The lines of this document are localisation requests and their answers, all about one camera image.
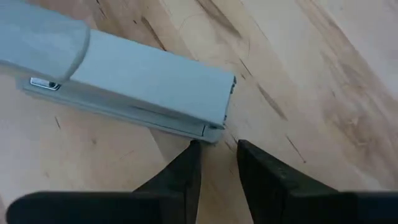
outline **stapler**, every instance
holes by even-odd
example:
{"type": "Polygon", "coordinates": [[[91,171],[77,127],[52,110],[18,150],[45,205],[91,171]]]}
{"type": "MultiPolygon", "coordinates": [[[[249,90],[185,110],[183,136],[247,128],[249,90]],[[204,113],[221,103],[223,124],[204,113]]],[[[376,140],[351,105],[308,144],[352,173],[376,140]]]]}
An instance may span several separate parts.
{"type": "Polygon", "coordinates": [[[29,95],[216,142],[232,73],[90,29],[24,2],[0,2],[0,72],[29,95]]]}

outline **light wood grain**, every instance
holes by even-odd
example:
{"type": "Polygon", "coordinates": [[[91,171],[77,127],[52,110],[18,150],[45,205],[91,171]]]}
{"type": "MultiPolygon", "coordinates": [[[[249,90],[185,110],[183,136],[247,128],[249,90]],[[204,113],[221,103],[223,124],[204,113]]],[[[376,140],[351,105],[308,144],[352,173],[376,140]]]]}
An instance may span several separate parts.
{"type": "MultiPolygon", "coordinates": [[[[238,139],[338,190],[398,188],[396,1],[34,3],[235,74],[223,138],[203,153],[198,223],[252,222],[239,182],[238,139]]],[[[134,190],[188,144],[34,100],[6,76],[0,85],[5,206],[43,189],[134,190]]]]}

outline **wooden floor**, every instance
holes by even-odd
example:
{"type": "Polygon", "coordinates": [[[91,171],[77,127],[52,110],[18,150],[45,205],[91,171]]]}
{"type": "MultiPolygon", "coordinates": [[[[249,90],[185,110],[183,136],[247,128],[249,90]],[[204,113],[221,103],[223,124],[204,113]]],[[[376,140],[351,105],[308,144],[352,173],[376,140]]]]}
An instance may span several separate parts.
{"type": "MultiPolygon", "coordinates": [[[[33,2],[235,74],[226,131],[203,154],[198,223],[252,223],[238,139],[338,190],[398,189],[397,1],[33,2]]],[[[38,190],[134,190],[189,142],[35,100],[5,75],[0,105],[0,210],[38,190]]]]}

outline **gray stapler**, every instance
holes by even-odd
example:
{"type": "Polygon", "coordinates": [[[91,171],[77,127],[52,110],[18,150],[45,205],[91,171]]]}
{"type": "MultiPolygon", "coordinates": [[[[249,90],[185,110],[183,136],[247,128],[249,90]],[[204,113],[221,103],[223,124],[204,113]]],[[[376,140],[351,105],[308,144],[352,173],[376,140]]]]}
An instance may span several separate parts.
{"type": "Polygon", "coordinates": [[[90,29],[53,11],[0,2],[0,72],[29,95],[215,142],[232,73],[90,29]]]}

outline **stapler front end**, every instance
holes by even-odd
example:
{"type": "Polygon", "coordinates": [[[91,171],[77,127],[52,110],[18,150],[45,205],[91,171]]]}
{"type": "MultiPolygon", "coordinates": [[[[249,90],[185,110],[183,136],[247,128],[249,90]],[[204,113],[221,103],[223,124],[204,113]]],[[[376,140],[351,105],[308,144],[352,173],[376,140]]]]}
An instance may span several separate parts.
{"type": "Polygon", "coordinates": [[[221,136],[232,73],[24,2],[0,2],[0,29],[0,72],[29,95],[207,142],[221,136]]]}

